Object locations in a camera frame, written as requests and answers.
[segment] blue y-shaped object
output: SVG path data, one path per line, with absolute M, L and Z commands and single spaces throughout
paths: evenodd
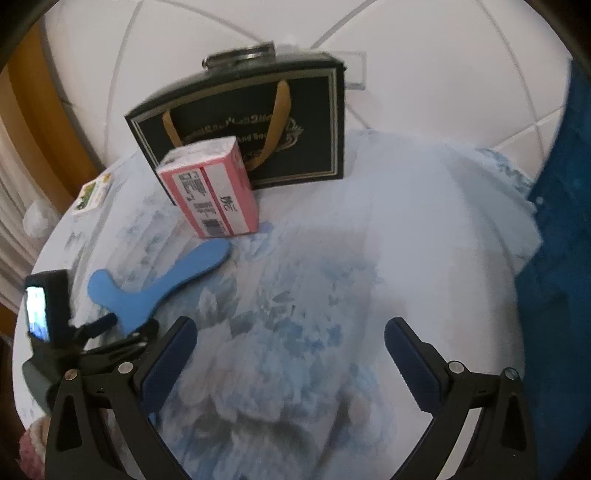
M 162 277 L 137 292 L 121 290 L 106 270 L 94 272 L 88 282 L 88 296 L 119 319 L 124 335 L 147 322 L 156 307 L 175 289 L 220 266 L 230 253 L 230 242 L 214 238 L 179 258 Z

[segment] gold ribbon handle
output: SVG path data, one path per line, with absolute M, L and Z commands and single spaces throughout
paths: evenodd
M 245 162 L 247 170 L 254 170 L 265 163 L 265 160 L 275 151 L 279 140 L 283 134 L 283 130 L 287 125 L 287 121 L 291 112 L 291 92 L 290 86 L 286 80 L 281 80 L 277 83 L 277 93 L 275 94 L 275 105 L 273 106 L 273 114 L 271 115 L 271 122 L 267 130 L 267 137 L 261 153 Z M 162 116 L 162 123 L 164 129 L 175 147 L 182 147 L 183 142 L 178 135 L 177 129 L 174 126 L 173 119 L 170 116 L 170 110 L 164 112 Z

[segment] pink box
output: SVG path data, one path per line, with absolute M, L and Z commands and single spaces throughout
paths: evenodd
M 236 137 L 175 148 L 156 173 L 199 237 L 258 230 L 258 206 Z

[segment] lit screen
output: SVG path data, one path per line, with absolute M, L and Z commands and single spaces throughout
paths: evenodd
M 27 287 L 27 319 L 29 332 L 39 340 L 49 341 L 45 315 L 45 291 L 41 287 Z

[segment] bolt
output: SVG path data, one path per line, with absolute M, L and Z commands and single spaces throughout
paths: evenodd
M 123 362 L 118 368 L 117 371 L 122 374 L 128 374 L 134 369 L 134 365 L 131 362 Z
M 447 364 L 450 372 L 461 374 L 464 371 L 464 365 L 461 362 L 451 361 Z
M 515 370 L 515 368 L 505 368 L 503 370 L 503 373 L 509 380 L 517 380 L 519 378 L 519 373 L 517 373 L 517 370 Z
M 64 375 L 64 378 L 66 380 L 70 381 L 70 380 L 74 380 L 77 376 L 78 376 L 78 370 L 72 368 L 71 370 L 68 370 L 66 372 L 66 374 Z

